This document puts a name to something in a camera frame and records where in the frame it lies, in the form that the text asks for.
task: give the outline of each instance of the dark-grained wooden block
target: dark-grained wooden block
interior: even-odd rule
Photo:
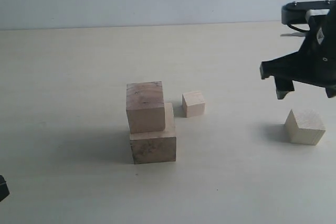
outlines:
[[[127,84],[126,111],[132,134],[164,130],[162,82]]]
[[[165,103],[165,130],[130,134],[135,164],[176,161],[176,131],[173,105]]]

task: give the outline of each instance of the small wooden cube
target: small wooden cube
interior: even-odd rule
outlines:
[[[187,118],[204,114],[205,100],[200,91],[182,94],[182,107]]]
[[[311,110],[291,110],[286,119],[285,127],[290,142],[294,144],[317,145],[326,132],[319,115]]]
[[[176,132],[173,104],[165,103],[165,130],[130,134],[135,164],[176,161]]]
[[[126,111],[131,133],[164,130],[162,82],[127,84]]]

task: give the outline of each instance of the white table surface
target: white table surface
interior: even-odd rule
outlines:
[[[0,32],[1,223],[333,223],[336,99],[259,65],[298,50],[280,22]],[[162,81],[177,161],[133,165],[126,84]],[[206,113],[181,117],[201,90]],[[293,145],[291,108],[327,128]]]

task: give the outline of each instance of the wooden block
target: wooden block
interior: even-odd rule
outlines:
[[[130,134],[135,164],[176,161],[176,133],[173,105],[165,103],[164,131]]]
[[[290,142],[294,144],[317,145],[326,132],[319,115],[311,110],[291,110],[286,119],[285,127]]]
[[[162,82],[127,84],[126,111],[131,133],[164,130]]]
[[[205,101],[200,91],[182,94],[182,106],[187,118],[204,114]]]

